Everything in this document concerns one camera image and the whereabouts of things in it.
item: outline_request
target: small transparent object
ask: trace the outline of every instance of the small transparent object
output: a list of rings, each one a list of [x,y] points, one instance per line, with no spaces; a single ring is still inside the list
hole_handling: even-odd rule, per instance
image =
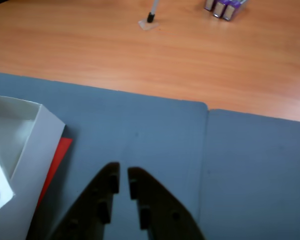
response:
[[[156,20],[154,20],[153,22],[149,23],[149,22],[147,22],[146,18],[138,21],[138,24],[145,31],[154,29],[154,28],[156,28],[156,27],[159,26],[159,23]]]

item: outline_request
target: wood grain surface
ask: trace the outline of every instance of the wood grain surface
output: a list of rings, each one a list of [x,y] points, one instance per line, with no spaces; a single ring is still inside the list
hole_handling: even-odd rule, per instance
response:
[[[250,0],[233,22],[202,0],[9,0],[0,72],[300,121],[300,0]]]

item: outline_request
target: white cardboard box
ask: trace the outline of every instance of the white cardboard box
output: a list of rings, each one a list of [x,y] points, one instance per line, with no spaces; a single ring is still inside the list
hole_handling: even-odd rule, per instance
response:
[[[0,96],[0,163],[13,198],[0,209],[0,240],[25,240],[65,124],[42,104]]]

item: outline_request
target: battery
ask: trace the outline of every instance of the battery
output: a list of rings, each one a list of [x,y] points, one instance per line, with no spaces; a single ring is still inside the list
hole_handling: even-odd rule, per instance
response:
[[[204,9],[208,10],[208,11],[212,11],[216,5],[216,1],[217,0],[206,0],[205,1],[205,5],[204,5]]]
[[[223,14],[223,18],[227,21],[233,19],[242,9],[245,8],[248,0],[234,0],[228,4]]]
[[[224,14],[226,7],[229,3],[231,3],[232,0],[219,0],[215,4],[215,8],[213,11],[213,15],[217,18],[221,18]]]

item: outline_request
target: gray mat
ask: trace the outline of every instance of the gray mat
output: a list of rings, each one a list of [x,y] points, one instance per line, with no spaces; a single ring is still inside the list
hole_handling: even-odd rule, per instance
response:
[[[129,166],[161,181],[207,240],[300,240],[300,122],[1,73],[0,95],[44,104],[74,139],[34,216],[38,239],[105,163],[119,161],[105,240],[147,239]]]
[[[207,119],[201,102],[173,100],[0,73],[0,95],[44,104],[67,125],[73,148],[61,162],[32,221],[38,240],[51,231],[92,177],[121,163],[104,239],[147,239],[130,200],[127,168],[140,166],[199,218]]]
[[[300,240],[300,122],[211,110],[202,176],[208,240]]]

